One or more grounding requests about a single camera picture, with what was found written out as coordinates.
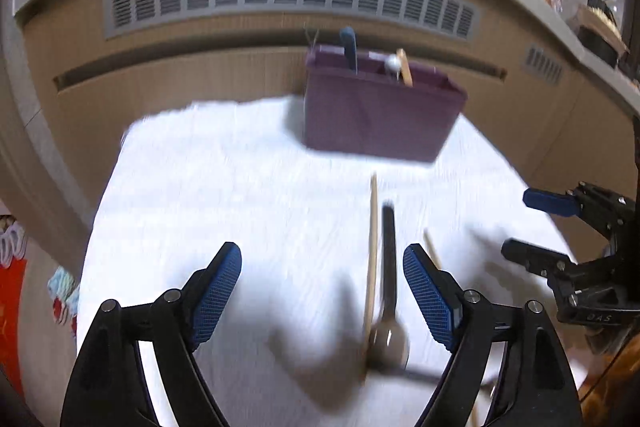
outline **black cable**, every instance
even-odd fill
[[[584,394],[584,396],[580,399],[580,403],[584,402],[587,397],[593,392],[593,390],[599,386],[600,382],[602,381],[602,379],[606,376],[606,374],[609,372],[609,369],[611,369],[611,367],[613,366],[613,364],[616,363],[616,360],[618,359],[618,357],[622,354],[622,352],[625,350],[625,347],[628,345],[628,343],[631,341],[631,339],[634,337],[635,335],[632,334],[628,334],[626,336],[625,341],[622,343],[622,346],[620,346],[620,349],[618,350],[618,352],[615,354],[615,356],[613,357],[613,359],[611,359],[611,362],[609,362],[609,365],[607,365],[607,367],[605,368],[605,370],[602,372],[602,374],[598,377],[598,380],[596,380],[596,382],[589,388],[589,390]]]

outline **white tablecloth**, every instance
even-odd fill
[[[546,214],[524,206],[523,181],[463,117],[433,165],[310,151],[302,128],[296,97],[201,103],[134,124],[95,218],[78,347],[102,301],[151,302],[234,241],[238,285],[195,353],[231,426],[412,426],[449,353],[431,338],[400,268],[409,367],[431,379],[358,380],[372,172],[380,203],[396,208],[399,267],[427,227],[463,288],[509,305],[536,298],[554,315],[545,281],[507,263],[500,246],[508,237],[564,253],[567,245]],[[572,342],[580,383],[584,353]],[[500,365],[494,347],[486,381]],[[142,356],[158,419],[173,426],[150,344]]]

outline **purple bin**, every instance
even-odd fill
[[[387,55],[358,52],[358,73],[344,50],[308,52],[305,144],[311,149],[433,162],[466,102],[466,91],[436,68],[410,62],[414,87],[385,73]]]

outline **red mat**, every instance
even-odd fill
[[[23,396],[18,365],[18,306],[27,261],[0,268],[0,365],[14,389]]]

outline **silver bolt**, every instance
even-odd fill
[[[109,313],[111,310],[113,310],[116,307],[116,304],[118,303],[114,301],[114,299],[107,299],[105,302],[103,302],[100,305],[100,309],[105,313]]]
[[[542,313],[542,310],[544,309],[542,307],[542,304],[540,304],[538,301],[529,301],[529,304],[527,304],[527,306],[534,313]]]
[[[175,302],[181,296],[182,294],[180,293],[180,290],[177,290],[174,288],[172,290],[167,290],[166,292],[164,292],[164,295],[162,295],[162,298],[167,302]]]
[[[480,294],[476,290],[467,290],[465,292],[465,301],[476,304],[480,302]]]

